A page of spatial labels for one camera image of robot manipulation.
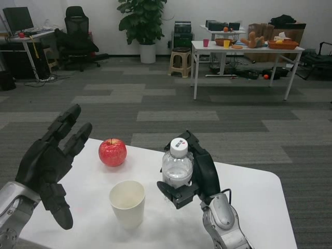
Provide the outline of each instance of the red cup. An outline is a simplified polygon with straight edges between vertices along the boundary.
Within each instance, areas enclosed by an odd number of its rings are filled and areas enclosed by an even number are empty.
[[[204,39],[203,40],[203,46],[207,47],[209,45],[209,39]]]

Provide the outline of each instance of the red apple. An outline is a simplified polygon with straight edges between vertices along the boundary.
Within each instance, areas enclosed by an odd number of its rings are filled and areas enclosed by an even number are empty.
[[[109,167],[119,166],[126,156],[126,145],[120,139],[107,139],[99,146],[99,158]]]

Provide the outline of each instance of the table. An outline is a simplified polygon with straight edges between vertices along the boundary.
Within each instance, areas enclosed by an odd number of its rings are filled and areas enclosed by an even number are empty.
[[[39,39],[39,38],[43,38],[45,36],[51,35],[53,33],[54,33],[54,30],[42,31],[39,34],[32,35],[32,38],[33,39]],[[27,56],[28,56],[30,64],[31,64],[31,67],[32,67],[33,71],[36,72],[37,70],[36,70],[35,63],[33,62],[29,47],[27,46],[28,42],[32,42],[31,39],[29,37],[19,38],[18,36],[16,36],[14,38],[9,38],[8,41],[11,42],[11,43],[22,43],[23,44],[24,50],[20,50],[20,51],[27,53]],[[13,52],[13,50],[0,50],[0,52]],[[37,80],[39,80],[39,76],[38,76],[37,73],[35,73],[35,77],[36,77]]]
[[[211,40],[215,40],[216,38],[216,35],[222,35],[224,38],[228,38],[229,36],[233,36],[233,39],[236,39],[238,40],[239,39],[239,35],[240,34],[245,34],[247,33],[246,31],[244,30],[234,30],[232,32],[224,32],[224,31],[211,31],[209,30],[205,25],[200,25],[201,28],[205,29],[206,31],[208,31],[210,34],[211,34]],[[215,62],[215,54],[214,53],[211,53],[211,56],[210,56],[210,63],[211,62]]]
[[[240,35],[240,34],[247,33],[244,30],[233,30],[232,32],[211,31],[205,25],[200,25],[200,27],[205,29],[206,31],[208,31],[211,34],[211,40],[214,40],[216,35],[222,35],[223,37],[228,37],[228,36],[231,36],[231,35]]]
[[[209,43],[208,47],[203,46],[203,41],[201,40],[193,40],[192,42],[192,56],[191,56],[191,68],[193,69],[194,62],[196,62],[196,71],[195,71],[195,89],[193,93],[193,99],[195,100],[197,97],[197,84],[198,84],[198,69],[199,69],[199,56],[201,53],[221,53],[221,62],[220,62],[220,75],[224,75],[225,70],[225,64],[226,64],[226,55],[228,52],[242,52],[242,53],[276,53],[277,56],[275,58],[273,72],[270,79],[269,86],[272,87],[273,84],[273,78],[275,75],[276,66],[278,64],[279,58],[283,58],[284,60],[293,63],[293,71],[292,76],[289,80],[288,87],[285,92],[284,100],[287,100],[289,91],[292,87],[293,79],[296,73],[297,66],[299,64],[301,54],[304,51],[303,48],[296,47],[294,50],[288,50],[288,49],[271,49],[268,47],[260,47],[260,48],[248,48],[247,46],[243,46],[243,49],[234,49],[234,48],[224,48],[221,46],[217,46],[215,41],[211,41]],[[296,53],[296,59],[294,61],[280,55],[281,53]],[[191,85],[193,81],[193,70],[191,70]]]
[[[20,238],[51,249],[213,249],[199,198],[176,210],[157,188],[163,153],[127,146],[125,163],[107,168],[98,157],[101,142],[89,139],[61,180],[73,228],[63,230],[40,204]],[[296,249],[279,178],[270,172],[215,164],[220,187],[232,189],[240,226],[255,249]],[[120,228],[108,199],[111,188],[125,179],[139,181],[146,190],[143,223],[132,231]]]

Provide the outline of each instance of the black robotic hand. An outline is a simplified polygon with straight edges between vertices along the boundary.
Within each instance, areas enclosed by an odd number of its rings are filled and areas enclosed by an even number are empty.
[[[50,210],[57,223],[66,230],[72,228],[73,218],[64,198],[66,192],[58,181],[72,168],[74,157],[84,148],[92,125],[82,126],[63,150],[58,145],[69,134],[80,112],[80,106],[74,105],[51,124],[48,132],[23,156],[15,179],[37,192],[45,209]]]
[[[175,189],[167,183],[157,182],[157,186],[177,209],[190,203],[195,195],[209,205],[212,201],[210,196],[220,193],[219,178],[212,157],[190,131],[187,130],[178,137],[187,140],[188,151],[193,154],[191,185]],[[165,151],[170,149],[170,144],[171,142],[164,148]]]

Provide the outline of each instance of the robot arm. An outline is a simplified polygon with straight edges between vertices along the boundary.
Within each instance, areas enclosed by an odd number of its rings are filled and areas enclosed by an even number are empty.
[[[218,174],[211,155],[199,145],[198,139],[186,131],[179,137],[187,140],[192,152],[193,174],[191,185],[173,188],[164,182],[157,182],[160,191],[177,209],[190,203],[195,195],[202,200],[203,224],[217,249],[253,249],[240,229],[239,217],[231,206],[231,190],[220,191]],[[229,200],[224,194],[229,191]]]
[[[1,248],[13,248],[40,201],[62,228],[72,228],[73,218],[65,201],[66,192],[58,181],[71,169],[74,157],[84,148],[92,125],[82,126],[63,150],[58,145],[69,134],[80,112],[79,105],[74,105],[59,116],[48,132],[25,153],[15,182],[7,183],[0,190]]]

